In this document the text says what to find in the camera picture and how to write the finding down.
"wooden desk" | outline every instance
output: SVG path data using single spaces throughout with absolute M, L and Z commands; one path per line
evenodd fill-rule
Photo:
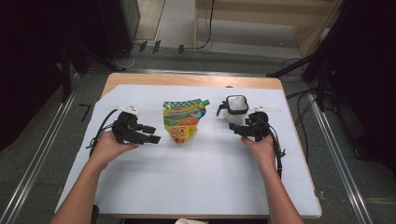
M 282 159 L 285 188 L 303 217 L 319 217 L 320 205 L 290 119 L 282 85 L 278 79 L 257 77 L 110 75 L 103 97 L 95 105 L 58 206 L 88 159 L 89 150 L 85 146 L 103 118 L 115 105 L 133 102 L 130 104 L 137 104 L 141 111 L 138 122 L 156 127 L 155 134 L 162 139 L 158 145 L 145 144 L 124 153 L 104 170 L 95 198 L 102 216 L 267 218 L 268 206 L 256 162 L 239 136 L 228 129 L 222 118 L 216 117 L 221 101 L 238 92 L 246 95 L 251 106 L 274 102 L 273 105 L 282 108 L 282 112 L 269 117 L 282 147 L 286 148 L 287 156 Z M 255 97 L 263 92 L 267 95 Z M 207 113 L 194 137 L 178 146 L 164 130 L 162 102 L 168 97 L 181 101 L 192 96 L 209 99 L 211 105 L 206 108 Z
M 342 0 L 216 0 L 213 20 L 291 26 L 303 56 L 313 52 L 326 28 L 338 17 Z M 194 40 L 198 19 L 209 19 L 211 0 L 195 0 Z

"food pouch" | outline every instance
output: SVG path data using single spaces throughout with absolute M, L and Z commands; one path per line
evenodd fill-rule
M 192 137 L 209 104 L 201 99 L 163 103 L 163 123 L 176 143 L 183 144 Z

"forearm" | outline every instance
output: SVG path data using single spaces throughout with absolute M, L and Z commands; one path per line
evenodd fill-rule
M 51 220 L 53 223 L 91 223 L 92 206 L 101 169 L 87 162 L 78 180 Z
M 285 190 L 275 166 L 259 164 L 272 224 L 304 223 Z

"checkered pattern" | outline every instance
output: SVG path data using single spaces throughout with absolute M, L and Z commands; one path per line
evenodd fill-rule
M 185 102 L 163 102 L 163 109 L 173 109 L 175 106 L 189 107 L 191 105 L 201 104 L 200 99 L 190 100 Z

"metal floor strip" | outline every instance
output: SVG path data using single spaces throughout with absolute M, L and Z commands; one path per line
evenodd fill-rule
M 76 91 L 81 82 L 81 78 L 78 76 L 75 76 L 75 79 L 75 88 L 72 90 L 66 101 L 60 105 L 55 118 L 52 120 L 49 128 L 47 129 L 40 146 L 38 147 L 34 157 L 32 158 L 32 161 L 29 164 L 29 167 L 23 175 L 20 183 L 16 187 L 12 198 L 7 205 L 6 211 L 1 216 L 0 224 L 14 223 L 18 213 L 21 211 L 21 207 L 23 206 L 30 189 L 35 183 L 35 178 L 37 177 L 38 172 L 40 171 L 48 153 L 50 152 L 50 147 L 52 146 L 52 143 L 59 132 L 62 123 L 64 122 L 64 118 L 66 117 L 71 104 L 73 103 Z
M 315 99 L 313 94 L 309 94 L 309 101 Z M 325 113 L 321 112 L 317 103 L 313 104 L 313 109 L 315 115 L 318 119 L 318 123 L 320 129 L 323 131 L 323 135 L 326 139 L 326 142 L 329 146 L 330 152 L 332 153 L 332 159 L 335 162 L 335 166 L 338 170 L 338 174 L 341 177 L 341 180 L 346 188 L 346 194 L 352 204 L 353 210 L 355 211 L 356 217 L 360 224 L 369 224 L 373 223 L 370 214 L 367 210 L 366 204 L 361 196 L 359 188 L 353 179 L 352 174 L 349 171 L 347 166 L 347 162 L 344 160 L 344 156 L 341 152 L 340 147 L 337 144 L 337 141 L 332 133 L 332 128 L 330 127 L 329 122 L 327 121 Z

